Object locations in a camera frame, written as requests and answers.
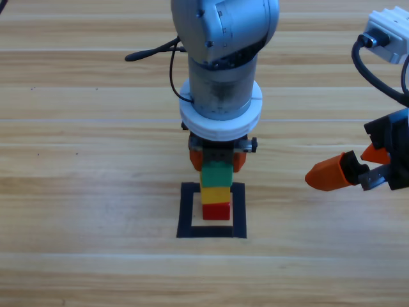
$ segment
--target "wood grain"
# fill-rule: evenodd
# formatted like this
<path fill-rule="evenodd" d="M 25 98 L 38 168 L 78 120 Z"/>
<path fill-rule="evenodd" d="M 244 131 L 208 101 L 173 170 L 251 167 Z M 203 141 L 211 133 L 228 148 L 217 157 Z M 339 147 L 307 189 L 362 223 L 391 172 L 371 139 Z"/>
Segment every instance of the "wood grain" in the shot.
<path fill-rule="evenodd" d="M 408 191 L 321 193 L 304 182 L 317 162 L 360 155 L 363 124 L 401 109 L 350 58 L 372 10 L 409 10 L 391 5 L 281 1 L 259 55 L 259 150 L 235 175 L 249 238 L 181 240 L 180 183 L 198 174 L 169 55 L 123 61 L 175 35 L 169 0 L 10 0 L 0 16 L 0 306 L 409 306 Z M 399 89 L 399 65 L 363 59 Z M 174 76 L 186 79 L 186 55 Z"/>

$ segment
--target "black square outline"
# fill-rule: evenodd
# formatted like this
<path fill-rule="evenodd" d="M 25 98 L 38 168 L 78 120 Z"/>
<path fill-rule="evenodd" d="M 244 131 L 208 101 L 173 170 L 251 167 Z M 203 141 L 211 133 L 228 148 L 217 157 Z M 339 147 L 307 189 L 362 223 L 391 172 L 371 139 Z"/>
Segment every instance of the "black square outline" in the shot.
<path fill-rule="evenodd" d="M 193 194 L 200 193 L 200 184 L 183 182 L 180 189 L 180 211 L 177 238 L 247 238 L 245 184 L 233 182 L 232 226 L 192 226 Z"/>

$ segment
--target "cable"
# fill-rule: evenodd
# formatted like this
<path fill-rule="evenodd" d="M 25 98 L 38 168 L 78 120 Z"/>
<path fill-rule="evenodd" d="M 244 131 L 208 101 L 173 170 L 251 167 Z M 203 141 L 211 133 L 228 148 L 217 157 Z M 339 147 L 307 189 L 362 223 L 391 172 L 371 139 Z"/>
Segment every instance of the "cable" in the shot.
<path fill-rule="evenodd" d="M 406 96 L 409 96 L 408 86 L 406 85 L 406 73 L 408 70 L 408 65 L 409 65 L 409 56 L 406 57 L 405 63 L 403 64 L 402 76 L 401 76 L 402 90 Z"/>
<path fill-rule="evenodd" d="M 359 71 L 359 73 L 375 88 L 380 90 L 382 93 L 386 94 L 390 98 L 396 100 L 400 104 L 404 105 L 405 107 L 409 107 L 409 96 L 406 96 L 390 86 L 386 85 L 384 82 L 379 80 L 374 74 L 372 74 L 369 69 L 365 66 L 360 58 L 359 51 L 361 48 L 366 46 L 366 41 L 360 37 L 352 47 L 352 60 L 355 64 L 355 67 Z"/>
<path fill-rule="evenodd" d="M 182 96 L 178 93 L 178 91 L 176 91 L 176 88 L 174 88 L 174 84 L 173 84 L 173 61 L 174 61 L 174 54 L 176 53 L 176 49 L 177 49 L 178 43 L 179 43 L 179 42 L 175 43 L 174 48 L 173 48 L 173 51 L 172 51 L 171 64 L 170 64 L 170 67 L 169 67 L 169 80 L 170 80 L 170 82 L 171 82 L 171 86 L 172 86 L 173 93 L 174 93 L 177 97 L 179 97 L 180 99 L 182 99 L 182 100 L 184 100 L 184 101 L 186 101 L 186 102 L 190 102 L 191 104 L 193 104 L 194 101 L 191 100 L 191 99 L 187 99 L 187 98 L 185 98 L 185 97 L 182 97 Z"/>
<path fill-rule="evenodd" d="M 150 49 L 150 50 L 144 50 L 144 51 L 139 51 L 139 52 L 135 52 L 132 54 L 129 54 L 125 57 L 125 61 L 127 62 L 134 62 L 134 61 L 139 61 L 140 59 L 144 59 L 144 58 L 148 58 L 150 56 L 155 55 L 156 53 L 160 53 L 160 52 L 167 52 L 167 51 L 173 51 L 171 49 L 172 46 L 177 45 L 178 43 L 180 43 L 180 38 L 179 36 L 176 37 L 174 40 L 170 41 L 169 43 L 166 43 L 160 47 L 157 47 L 155 49 Z"/>

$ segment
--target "green lego brick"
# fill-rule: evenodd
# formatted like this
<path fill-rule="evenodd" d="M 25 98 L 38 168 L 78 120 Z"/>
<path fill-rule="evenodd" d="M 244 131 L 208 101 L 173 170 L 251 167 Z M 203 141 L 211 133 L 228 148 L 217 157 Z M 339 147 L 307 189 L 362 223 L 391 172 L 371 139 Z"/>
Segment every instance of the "green lego brick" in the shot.
<path fill-rule="evenodd" d="M 208 162 L 202 165 L 203 187 L 231 187 L 233 184 L 233 165 L 225 162 Z"/>

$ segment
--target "white ring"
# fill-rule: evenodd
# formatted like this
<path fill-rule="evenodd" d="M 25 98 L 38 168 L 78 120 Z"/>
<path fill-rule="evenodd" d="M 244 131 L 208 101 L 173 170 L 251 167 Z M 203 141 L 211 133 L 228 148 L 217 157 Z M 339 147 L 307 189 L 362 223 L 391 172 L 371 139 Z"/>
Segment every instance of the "white ring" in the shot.
<path fill-rule="evenodd" d="M 181 96 L 190 97 L 189 79 L 181 87 Z M 254 81 L 251 104 L 248 110 L 238 118 L 232 120 L 211 120 L 201 116 L 190 102 L 179 99 L 180 116 L 189 128 L 197 136 L 210 141 L 232 141 L 250 133 L 260 121 L 263 108 L 263 94 L 257 82 Z"/>

